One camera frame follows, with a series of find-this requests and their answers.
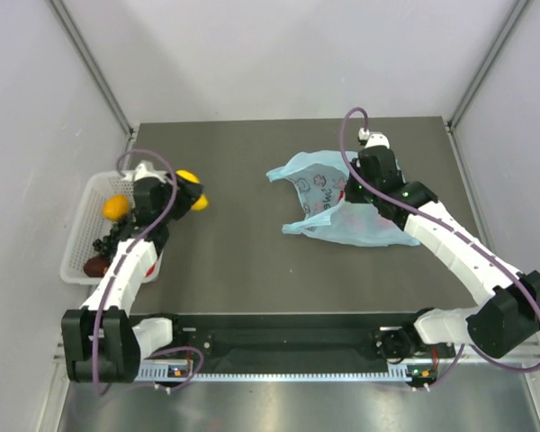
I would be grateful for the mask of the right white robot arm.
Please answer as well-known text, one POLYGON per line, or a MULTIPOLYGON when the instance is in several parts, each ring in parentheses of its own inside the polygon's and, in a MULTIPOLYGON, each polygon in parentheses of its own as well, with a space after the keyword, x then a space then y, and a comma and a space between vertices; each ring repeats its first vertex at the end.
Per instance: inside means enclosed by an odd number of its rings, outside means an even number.
POLYGON ((349 163, 344 198, 369 203, 387 221, 427 248, 472 296, 475 307, 421 311, 402 345, 423 356, 434 344, 469 344, 500 359, 540 330, 540 273, 525 274, 489 251, 462 227, 437 195, 404 180, 392 150, 362 149, 349 163))

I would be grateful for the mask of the yellow fake mango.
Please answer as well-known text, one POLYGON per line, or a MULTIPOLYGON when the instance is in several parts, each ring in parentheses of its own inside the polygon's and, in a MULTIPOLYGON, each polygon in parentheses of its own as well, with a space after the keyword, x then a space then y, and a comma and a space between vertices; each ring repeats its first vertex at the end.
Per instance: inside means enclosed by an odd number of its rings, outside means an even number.
POLYGON ((184 169, 175 171, 179 193, 184 197, 183 203, 190 211, 203 211, 209 201, 204 193, 204 187, 197 175, 184 169))

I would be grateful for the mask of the light blue plastic bag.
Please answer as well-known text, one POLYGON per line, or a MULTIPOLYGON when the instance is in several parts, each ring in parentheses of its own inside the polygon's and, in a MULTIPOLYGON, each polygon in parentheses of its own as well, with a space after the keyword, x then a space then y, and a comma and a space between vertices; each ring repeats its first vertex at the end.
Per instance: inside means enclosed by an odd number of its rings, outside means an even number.
POLYGON ((284 166, 268 171, 266 177, 271 182, 290 182, 304 211, 303 220, 282 226, 284 234, 356 247, 415 247, 419 244, 380 216, 370 203, 338 202, 349 178, 338 151, 300 152, 284 166))

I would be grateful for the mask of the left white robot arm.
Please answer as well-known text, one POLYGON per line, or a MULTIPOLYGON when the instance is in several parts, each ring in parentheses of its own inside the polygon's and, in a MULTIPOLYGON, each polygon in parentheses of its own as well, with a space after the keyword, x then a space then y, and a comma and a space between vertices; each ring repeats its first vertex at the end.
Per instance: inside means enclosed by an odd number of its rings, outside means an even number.
POLYGON ((168 225, 208 205, 203 185, 188 171, 132 181, 132 197, 115 195, 103 206, 109 234, 94 242, 85 265, 101 281, 77 309, 67 310, 61 330, 68 378, 76 383, 131 383, 140 364, 161 351, 178 356, 185 333, 172 319, 131 319, 140 287, 155 270, 169 238, 168 225))

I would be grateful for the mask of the red fake apple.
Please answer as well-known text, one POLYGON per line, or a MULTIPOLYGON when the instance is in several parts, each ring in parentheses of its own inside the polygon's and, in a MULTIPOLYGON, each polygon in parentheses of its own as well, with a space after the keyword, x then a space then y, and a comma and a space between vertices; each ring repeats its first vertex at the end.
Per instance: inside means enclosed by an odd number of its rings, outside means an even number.
POLYGON ((150 277, 151 275, 153 275, 153 273, 154 273, 154 271, 155 271, 155 269, 156 269, 157 263, 158 263, 158 261, 155 262, 155 263, 149 268, 149 270, 146 272, 145 277, 150 277))

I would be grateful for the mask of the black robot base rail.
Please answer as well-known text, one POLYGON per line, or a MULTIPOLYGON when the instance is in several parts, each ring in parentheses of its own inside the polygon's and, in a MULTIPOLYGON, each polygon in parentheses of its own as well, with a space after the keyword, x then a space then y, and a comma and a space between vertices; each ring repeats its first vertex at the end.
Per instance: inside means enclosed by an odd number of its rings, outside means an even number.
POLYGON ((173 346, 204 355, 209 373, 380 372, 401 360, 454 357, 446 344, 423 345, 412 312, 172 314, 173 346))

